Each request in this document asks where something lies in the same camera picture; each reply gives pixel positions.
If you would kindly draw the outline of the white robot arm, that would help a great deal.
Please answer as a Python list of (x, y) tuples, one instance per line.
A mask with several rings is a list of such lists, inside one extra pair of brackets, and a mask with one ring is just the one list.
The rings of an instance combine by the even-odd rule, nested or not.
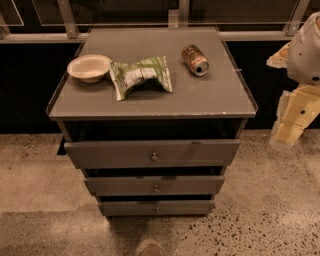
[(292, 92), (283, 91), (271, 132), (270, 144), (285, 149), (293, 146), (320, 114), (320, 12), (313, 13), (266, 64), (286, 68), (288, 77), (299, 83)]

